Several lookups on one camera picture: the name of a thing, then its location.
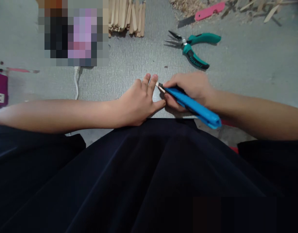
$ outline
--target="blue utility knife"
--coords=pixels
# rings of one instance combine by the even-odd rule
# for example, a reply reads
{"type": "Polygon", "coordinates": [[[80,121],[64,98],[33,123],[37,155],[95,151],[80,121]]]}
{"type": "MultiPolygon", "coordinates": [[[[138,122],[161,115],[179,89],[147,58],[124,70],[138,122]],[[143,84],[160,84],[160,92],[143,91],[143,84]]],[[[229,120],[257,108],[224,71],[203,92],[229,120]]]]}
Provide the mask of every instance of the blue utility knife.
{"type": "Polygon", "coordinates": [[[184,108],[195,114],[204,124],[212,129],[221,127],[221,119],[216,114],[200,105],[194,99],[190,98],[181,88],[171,87],[165,88],[161,83],[156,83],[156,86],[162,91],[171,94],[176,101],[184,108]]]}

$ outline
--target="teal pliers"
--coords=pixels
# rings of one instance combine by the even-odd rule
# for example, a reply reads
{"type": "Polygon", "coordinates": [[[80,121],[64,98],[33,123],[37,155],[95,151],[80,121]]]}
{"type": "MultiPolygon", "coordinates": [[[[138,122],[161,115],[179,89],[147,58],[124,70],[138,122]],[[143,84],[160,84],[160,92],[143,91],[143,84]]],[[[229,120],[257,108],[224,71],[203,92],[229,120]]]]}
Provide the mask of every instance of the teal pliers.
{"type": "Polygon", "coordinates": [[[217,44],[221,40],[221,36],[212,33],[203,33],[197,36],[191,35],[188,40],[184,37],[169,31],[169,33],[177,40],[165,40],[168,43],[180,46],[183,49],[183,54],[185,54],[193,65],[200,69],[206,70],[209,68],[209,64],[202,61],[192,50],[192,45],[196,43],[206,42],[210,44],[217,44]]]}

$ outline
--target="white cable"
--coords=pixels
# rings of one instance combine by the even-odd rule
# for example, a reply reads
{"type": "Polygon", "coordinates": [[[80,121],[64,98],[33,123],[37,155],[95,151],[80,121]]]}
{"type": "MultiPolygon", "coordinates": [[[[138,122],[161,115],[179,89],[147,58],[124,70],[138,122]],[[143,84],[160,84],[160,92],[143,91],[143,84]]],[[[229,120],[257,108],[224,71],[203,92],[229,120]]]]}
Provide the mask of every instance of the white cable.
{"type": "Polygon", "coordinates": [[[76,88],[76,91],[77,91],[77,95],[75,96],[75,100],[77,100],[79,98],[79,85],[78,85],[79,70],[80,70],[80,66],[75,66],[74,67],[74,83],[75,83],[75,88],[76,88]]]}

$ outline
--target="purple power bank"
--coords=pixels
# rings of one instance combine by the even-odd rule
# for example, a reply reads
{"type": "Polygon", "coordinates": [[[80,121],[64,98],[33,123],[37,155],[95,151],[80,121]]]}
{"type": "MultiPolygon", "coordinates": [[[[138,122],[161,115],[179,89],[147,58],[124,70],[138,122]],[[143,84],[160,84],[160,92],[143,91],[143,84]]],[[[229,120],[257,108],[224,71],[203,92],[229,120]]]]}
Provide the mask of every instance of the purple power bank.
{"type": "Polygon", "coordinates": [[[7,76],[0,74],[0,107],[5,107],[7,104],[7,76]]]}

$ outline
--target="grey table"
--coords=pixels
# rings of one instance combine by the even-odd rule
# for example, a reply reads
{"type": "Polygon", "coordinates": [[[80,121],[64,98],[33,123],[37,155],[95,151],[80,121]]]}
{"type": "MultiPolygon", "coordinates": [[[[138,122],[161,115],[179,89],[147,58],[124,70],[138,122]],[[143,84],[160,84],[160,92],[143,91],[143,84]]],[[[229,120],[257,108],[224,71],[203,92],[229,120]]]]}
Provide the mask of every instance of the grey table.
{"type": "MultiPolygon", "coordinates": [[[[251,23],[243,14],[224,20],[205,20],[177,29],[168,0],[148,0],[144,38],[113,36],[109,66],[84,69],[79,80],[82,100],[105,101],[120,97],[147,72],[164,82],[178,72],[196,69],[180,49],[164,45],[168,30],[189,36],[211,32],[222,36],[217,46],[198,44],[193,49],[211,67],[206,72],[218,89],[262,97],[298,107],[298,5],[284,6],[274,20],[251,23]]],[[[30,0],[0,0],[0,61],[4,67],[40,70],[39,74],[11,72],[10,104],[36,99],[73,99],[72,67],[44,67],[38,34],[38,5],[30,0]]],[[[156,89],[153,99],[160,99],[156,89]]],[[[163,109],[153,117],[193,117],[163,109]]]]}

